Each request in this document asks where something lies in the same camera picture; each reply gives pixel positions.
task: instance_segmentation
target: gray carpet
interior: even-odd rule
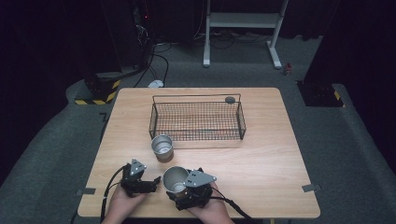
[[[237,43],[212,48],[211,66],[202,67],[203,47],[158,46],[169,62],[168,87],[276,87],[280,89],[312,183],[321,215],[292,223],[396,223],[396,177],[348,98],[344,86],[334,84],[345,107],[307,107],[296,80],[304,75],[320,39],[278,39],[282,63],[291,63],[284,76],[275,70],[265,43]],[[213,41],[217,47],[227,42]],[[163,78],[166,63],[155,57],[152,67]],[[139,75],[125,78],[131,88]],[[137,87],[153,80],[147,72]],[[0,188],[0,223],[70,223],[100,146],[110,105],[75,105],[80,81],[65,93],[69,105],[35,137]],[[99,218],[76,216],[74,223],[99,223]],[[288,223],[277,219],[276,223]]]

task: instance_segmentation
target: white shelf stand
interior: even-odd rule
[[[272,28],[274,34],[272,40],[267,41],[274,67],[282,68],[277,56],[275,44],[279,35],[286,7],[289,0],[283,0],[279,13],[227,13],[210,12],[210,0],[207,0],[204,67],[210,66],[210,28],[211,27],[249,27],[249,28]]]

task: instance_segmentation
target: human hand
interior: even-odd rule
[[[213,190],[212,197],[221,197],[221,195],[216,191],[218,186],[215,182],[210,183]],[[205,224],[232,224],[233,221],[228,214],[225,203],[219,199],[210,199],[209,202],[204,207],[192,207],[186,209],[191,214],[198,217]]]
[[[141,193],[131,198],[120,185],[117,185],[113,196],[111,196],[110,206],[102,224],[122,223],[146,197],[147,193]]]

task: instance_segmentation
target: metal cup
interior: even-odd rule
[[[173,158],[172,139],[168,135],[158,135],[151,141],[151,148],[154,151],[157,160],[160,162],[169,162]]]
[[[163,173],[163,186],[166,191],[178,195],[186,189],[183,183],[187,176],[189,176],[189,172],[186,169],[180,166],[173,166]]]

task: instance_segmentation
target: metal basket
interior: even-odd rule
[[[174,141],[242,140],[247,128],[240,99],[239,93],[154,95],[151,139],[166,134]]]

